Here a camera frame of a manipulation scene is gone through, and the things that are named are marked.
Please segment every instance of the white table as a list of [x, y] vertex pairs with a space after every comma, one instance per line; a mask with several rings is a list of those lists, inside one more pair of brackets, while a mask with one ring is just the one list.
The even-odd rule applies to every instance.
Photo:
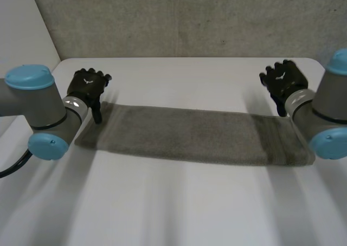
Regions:
[[[53, 74], [62, 96], [76, 70], [93, 67], [113, 77], [107, 101], [275, 115], [258, 74], [281, 60], [70, 59]], [[322, 66], [294, 60], [316, 89]], [[30, 134], [20, 116], [0, 138], [2, 169]], [[72, 145], [0, 180], [0, 245], [346, 245], [346, 185], [346, 160], [225, 166]]]

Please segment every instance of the gray wall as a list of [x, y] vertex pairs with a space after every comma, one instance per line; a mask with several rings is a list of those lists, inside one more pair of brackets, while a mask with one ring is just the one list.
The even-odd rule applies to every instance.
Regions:
[[36, 0], [61, 59], [310, 57], [347, 47], [347, 0]]

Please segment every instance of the blue joint cap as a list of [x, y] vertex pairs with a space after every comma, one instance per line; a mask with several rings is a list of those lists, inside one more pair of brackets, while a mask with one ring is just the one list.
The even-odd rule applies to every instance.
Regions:
[[5, 83], [19, 90], [39, 90], [54, 84], [54, 77], [47, 66], [26, 64], [9, 70]]
[[334, 53], [326, 66], [326, 70], [333, 74], [347, 76], [347, 48], [340, 49]]
[[309, 146], [323, 159], [347, 157], [347, 127], [322, 131], [312, 138]]
[[49, 133], [35, 133], [28, 141], [29, 151], [44, 160], [57, 160], [64, 156], [69, 145], [56, 135]]

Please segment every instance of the gray towel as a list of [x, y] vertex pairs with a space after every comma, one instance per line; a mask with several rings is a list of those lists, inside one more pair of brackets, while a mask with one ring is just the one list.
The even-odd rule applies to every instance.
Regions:
[[311, 165], [288, 118], [103, 102], [75, 144], [141, 157], [231, 165]]

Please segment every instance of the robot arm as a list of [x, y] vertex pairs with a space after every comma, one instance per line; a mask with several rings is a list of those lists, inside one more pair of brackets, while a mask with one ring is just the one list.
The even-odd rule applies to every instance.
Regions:
[[317, 92], [292, 61], [261, 73], [280, 116], [291, 117], [311, 150], [323, 159], [347, 157], [347, 49], [337, 51]]
[[111, 77], [94, 69], [74, 74], [67, 96], [60, 98], [49, 69], [25, 65], [0, 79], [0, 116], [24, 115], [34, 134], [29, 151], [45, 160], [60, 159], [68, 150], [88, 108], [96, 124], [101, 123], [100, 95]]

